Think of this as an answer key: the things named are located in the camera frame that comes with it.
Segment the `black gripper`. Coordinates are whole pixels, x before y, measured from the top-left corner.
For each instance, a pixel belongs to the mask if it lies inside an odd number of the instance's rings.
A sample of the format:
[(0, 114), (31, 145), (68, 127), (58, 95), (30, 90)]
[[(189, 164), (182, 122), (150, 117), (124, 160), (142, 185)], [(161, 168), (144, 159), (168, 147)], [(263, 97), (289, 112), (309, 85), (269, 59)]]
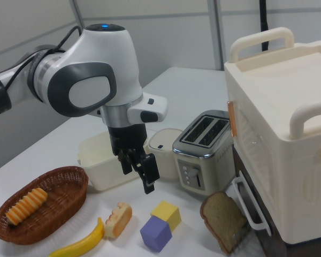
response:
[[(142, 180), (145, 193), (155, 190), (154, 183), (160, 178), (154, 154), (146, 154), (144, 143), (147, 139), (147, 130), (144, 124), (135, 124), (128, 127), (108, 127), (112, 151), (118, 157), (125, 175), (134, 170)], [(129, 151), (135, 151), (136, 157), (132, 165), (128, 156)]]

